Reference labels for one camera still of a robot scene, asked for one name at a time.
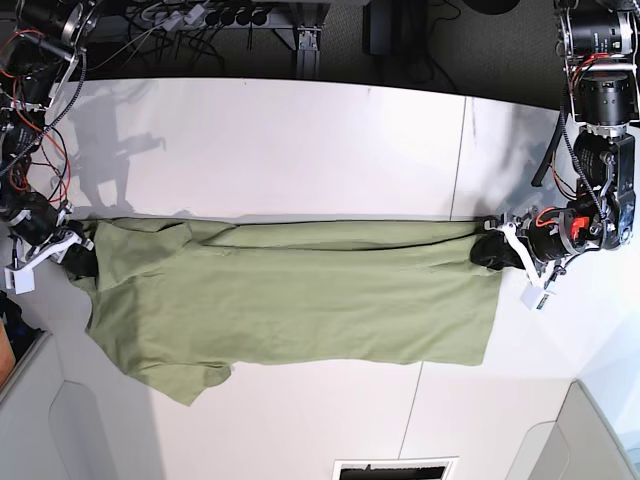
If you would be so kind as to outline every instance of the white cable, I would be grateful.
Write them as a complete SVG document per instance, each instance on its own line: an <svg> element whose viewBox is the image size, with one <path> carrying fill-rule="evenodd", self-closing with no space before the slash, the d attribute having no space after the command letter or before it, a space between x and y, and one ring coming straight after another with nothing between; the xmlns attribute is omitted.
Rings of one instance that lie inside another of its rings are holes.
<svg viewBox="0 0 640 480"><path fill-rule="evenodd" d="M91 67L89 68L87 71L91 72L93 70L97 70L98 68L102 67L103 65L106 65L107 63L109 63L111 60L113 60L114 58L116 58L118 55L120 55L120 53L122 53L123 51L125 51L129 45L131 45L132 43L137 42L140 38L142 38L145 35L149 35L151 34L151 32L153 32L154 30L157 30L158 28L160 28L162 26L162 24L160 25L156 25L155 27L151 27L149 30L145 30L144 32L142 32L140 35L138 35L136 38L134 38L133 40L131 40L129 43L127 43L124 47L122 47L120 50L118 50L116 53L114 53L113 55L111 55L109 58L107 58L104 62L102 62L100 65L96 65L95 67Z"/></svg>
<svg viewBox="0 0 640 480"><path fill-rule="evenodd" d="M152 18L147 18L145 15L148 11L153 10L156 7L159 7L160 5L162 5L164 2L158 2L158 3L154 3L153 5L151 5L150 7L145 8L141 13L140 13L140 18L143 19L145 22L151 22L152 24L156 23L156 19L155 17Z"/></svg>
<svg viewBox="0 0 640 480"><path fill-rule="evenodd" d="M133 53L132 53L131 55L129 55L129 58L127 58L127 59L124 61L124 63L123 63L122 65L120 65L120 68L124 67L127 63L129 63L129 61L130 61L130 60L135 56L135 54L136 54L136 53L138 53L138 50L140 50L140 48L142 47L142 44L143 44L144 42L146 42L146 41L147 41L147 39L148 39L150 36L151 36L151 30L149 30L149 31L147 32L147 36L146 36L146 37L144 37L144 38L142 39L142 41L141 41L141 42L140 42L140 44L136 47L136 49L133 51Z"/></svg>

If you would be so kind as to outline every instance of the green cloth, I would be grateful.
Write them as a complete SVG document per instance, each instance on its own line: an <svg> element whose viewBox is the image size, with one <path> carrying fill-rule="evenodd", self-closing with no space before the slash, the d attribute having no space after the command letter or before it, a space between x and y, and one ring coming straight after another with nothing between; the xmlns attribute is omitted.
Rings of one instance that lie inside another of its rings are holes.
<svg viewBox="0 0 640 480"><path fill-rule="evenodd" d="M482 363L500 275L473 223L93 225L91 337L125 374L190 404L236 361Z"/></svg>

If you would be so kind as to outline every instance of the white table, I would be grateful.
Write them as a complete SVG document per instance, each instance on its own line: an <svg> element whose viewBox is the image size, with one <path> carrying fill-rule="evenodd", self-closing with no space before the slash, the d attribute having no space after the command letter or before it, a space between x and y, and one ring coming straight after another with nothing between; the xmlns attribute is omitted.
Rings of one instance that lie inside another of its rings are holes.
<svg viewBox="0 0 640 480"><path fill-rule="evenodd" d="M378 87L166 79L90 83L60 129L80 216L448 220L555 201L549 179L527 188L555 118ZM30 179L45 189L48 177ZM55 266L22 304L54 332L64 377L96 395L122 479L322 480L338 458L459 456L455 480L481 480L506 477L527 431L555 419L631 318L638 271L634 247L585 257L542 315L519 303L524 274L506 273L480 367L239 364L189 409L117 371L84 333L88 299Z"/></svg>

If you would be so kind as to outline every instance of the red wire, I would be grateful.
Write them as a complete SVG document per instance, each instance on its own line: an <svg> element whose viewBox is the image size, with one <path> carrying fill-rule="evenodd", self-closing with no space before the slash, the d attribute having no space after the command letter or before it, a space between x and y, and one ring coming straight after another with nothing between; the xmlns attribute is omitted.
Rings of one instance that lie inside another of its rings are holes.
<svg viewBox="0 0 640 480"><path fill-rule="evenodd" d="M17 86L18 81L14 80L13 81L13 103L14 103L14 107L17 104L18 100L17 100L17 90L16 90L16 86ZM20 119L30 128L32 128L33 130L35 130L37 133L41 133L42 129L38 128L37 126L35 126L33 123L31 123L24 115L22 115L22 113L20 113L20 109L15 107L15 111L18 114L18 117L20 117ZM49 203L52 202L60 202L63 199L67 198L67 193L69 191L69 185L71 184L71 164L69 163L69 158L67 157L67 155L65 154L64 150L62 149L62 147L60 147L60 145L58 145L58 143L49 135L49 134L45 134L45 137L47 137L47 139L49 139L49 141L51 143L53 143L53 146L56 147L56 149L60 152L60 154L62 155L62 157L64 158L66 167L67 167L67 182L66 183L62 183L62 187L63 187L63 191L60 192L60 196L58 198L52 199L49 201Z"/></svg>
<svg viewBox="0 0 640 480"><path fill-rule="evenodd" d="M27 183L27 180L24 178L24 175L22 174L22 169L20 169L20 180L23 183L23 186L21 187L16 185L16 182L13 180L13 169L14 167L11 167L11 169L9 170L9 184L14 190L18 192L26 192L29 189L29 184Z"/></svg>
<svg viewBox="0 0 640 480"><path fill-rule="evenodd" d="M599 58L607 58L607 57L609 57L608 53L594 53L589 55L587 59L584 62L582 62L582 64L574 72L573 78L571 80L571 89L576 88L576 80L578 79L578 75L580 74L580 72L582 72L584 67L591 65L593 62L595 62Z"/></svg>
<svg viewBox="0 0 640 480"><path fill-rule="evenodd" d="M556 154L554 152L553 156L551 157L551 173L553 173L553 180L556 182L556 187L558 187L558 190L560 190L560 192L567 196L567 197L571 197L572 200L575 200L577 195L573 192L567 192L565 191L564 187L562 186L562 182L560 181L560 176L558 175L558 172L556 172Z"/></svg>
<svg viewBox="0 0 640 480"><path fill-rule="evenodd" d="M547 220L546 222L542 222L540 223L540 217L542 217L542 215L544 215L547 212L550 212L551 210L555 210L556 207L549 207L549 208L545 208L543 211L541 211L538 216L536 217L536 227L546 227L547 225L551 225L554 222L553 219L551 220Z"/></svg>
<svg viewBox="0 0 640 480"><path fill-rule="evenodd" d="M4 56L4 51L7 49L9 44L13 41L13 39L18 37L18 36L20 36L20 35L22 35L23 33L35 33L36 35L43 35L44 36L44 34L42 32L40 32L40 31L38 31L38 30L33 30L33 29L18 30L16 33L11 35L11 38L9 38L9 40L7 40L4 43L4 45L2 46L2 50L0 50L0 58L2 58L2 56ZM4 68L0 69L0 73L2 73L7 78L16 78L15 75L11 75L10 73L7 73Z"/></svg>

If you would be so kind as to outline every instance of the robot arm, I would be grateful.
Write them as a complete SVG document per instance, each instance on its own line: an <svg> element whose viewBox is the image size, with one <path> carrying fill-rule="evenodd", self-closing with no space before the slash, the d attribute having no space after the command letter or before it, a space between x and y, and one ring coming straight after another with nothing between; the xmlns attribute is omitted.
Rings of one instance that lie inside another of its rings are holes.
<svg viewBox="0 0 640 480"><path fill-rule="evenodd" d="M92 243L81 225L69 219L73 209L64 189L46 198L28 184L27 174L32 155L53 133L82 88L84 42L96 25L98 7L95 0L20 0L16 32L5 44L0 71L0 220L7 224L14 241L5 279L7 288L16 293L33 290L33 268L46 258L72 271L77 257L92 258L85 255ZM76 94L47 125L47 110L79 64L82 72ZM84 263L85 268L93 267Z"/></svg>
<svg viewBox="0 0 640 480"><path fill-rule="evenodd" d="M566 205L489 221L489 233L472 251L472 261L480 265L525 268L530 285L522 299L532 309L544 306L551 283L575 258L631 239L635 138L627 128L640 119L636 6L636 0L556 1L566 86L556 131L532 185L541 186L562 144L578 174L575 190L556 181ZM581 130L573 145L566 130L569 115ZM543 279L549 264L552 272Z"/></svg>

